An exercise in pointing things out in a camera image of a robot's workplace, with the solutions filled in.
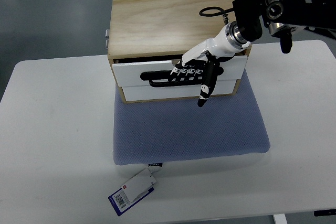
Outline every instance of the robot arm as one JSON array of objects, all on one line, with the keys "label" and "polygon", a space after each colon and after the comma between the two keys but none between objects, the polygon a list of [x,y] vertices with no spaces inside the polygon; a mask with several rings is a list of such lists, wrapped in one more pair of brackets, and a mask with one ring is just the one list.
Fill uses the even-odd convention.
[{"label": "robot arm", "polygon": [[[292,34],[303,29],[336,39],[336,0],[234,0],[233,8],[208,7],[201,16],[219,16],[235,11],[236,22],[228,23],[215,38],[207,39],[186,52],[170,74],[169,81],[180,74],[202,74],[198,106],[202,107],[215,88],[219,62],[230,60],[235,53],[262,36],[260,16],[273,37],[280,38],[281,50],[287,54],[292,47]],[[219,13],[206,14],[216,9]]]}]

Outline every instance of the barcode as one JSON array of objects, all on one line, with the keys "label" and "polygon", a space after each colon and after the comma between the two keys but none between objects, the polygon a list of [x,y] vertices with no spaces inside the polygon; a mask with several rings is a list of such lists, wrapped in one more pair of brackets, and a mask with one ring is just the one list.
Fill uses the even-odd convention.
[{"label": "barcode", "polygon": [[121,197],[120,194],[115,196],[115,200],[118,202],[120,208],[124,208],[126,206],[124,199]]}]

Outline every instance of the label tag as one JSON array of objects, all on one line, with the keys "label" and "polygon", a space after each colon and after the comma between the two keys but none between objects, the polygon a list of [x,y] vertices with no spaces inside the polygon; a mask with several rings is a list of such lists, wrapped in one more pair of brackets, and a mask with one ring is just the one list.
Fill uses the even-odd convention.
[{"label": "label tag", "polygon": [[156,173],[159,170],[162,169],[162,163],[153,163],[148,165],[148,169],[151,171],[151,173]]},{"label": "label tag", "polygon": [[120,189],[109,197],[117,215],[122,215],[154,191],[154,183],[156,183],[156,180],[148,168],[136,174],[133,178],[124,183]]},{"label": "label tag", "polygon": [[135,204],[137,204],[140,200],[142,200],[152,191],[154,191],[153,187],[151,187],[148,191],[143,192],[137,199],[135,199],[135,201],[130,202],[127,199],[127,196],[124,193],[123,189],[120,188],[118,191],[116,191],[109,197],[109,200],[112,204],[112,207],[116,211],[117,215],[121,216],[124,212],[133,207]]}]

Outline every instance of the wooden drawer cabinet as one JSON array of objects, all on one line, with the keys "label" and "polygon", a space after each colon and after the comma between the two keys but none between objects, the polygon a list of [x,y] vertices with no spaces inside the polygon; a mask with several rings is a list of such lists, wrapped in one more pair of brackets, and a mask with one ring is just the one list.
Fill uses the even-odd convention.
[{"label": "wooden drawer cabinet", "polygon": [[[171,71],[183,53],[215,37],[223,19],[198,12],[207,6],[232,8],[232,1],[113,0],[108,58],[124,102],[198,97],[201,85],[152,87],[141,74]],[[234,13],[229,19],[235,20]],[[218,76],[213,95],[235,93],[246,61],[247,56],[240,55],[221,63],[224,73]]]}]

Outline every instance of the drawer front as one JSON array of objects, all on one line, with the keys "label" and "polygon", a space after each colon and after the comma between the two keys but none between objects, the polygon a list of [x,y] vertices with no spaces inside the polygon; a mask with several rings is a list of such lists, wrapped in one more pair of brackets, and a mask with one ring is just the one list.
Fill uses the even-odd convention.
[{"label": "drawer front", "polygon": [[[212,95],[231,94],[237,80],[217,81]],[[197,97],[201,85],[154,88],[152,86],[123,87],[126,101],[141,101],[165,98]]]},{"label": "drawer front", "polygon": [[[224,68],[224,73],[218,76],[213,95],[233,92],[236,80],[240,79],[243,74],[246,61],[247,56],[236,56],[228,62],[220,63],[220,66]],[[173,67],[170,60],[112,65],[116,82],[119,87],[123,88],[126,101],[198,96],[200,85],[154,88],[149,85],[148,81],[140,79],[140,74],[143,72],[172,70]]]}]

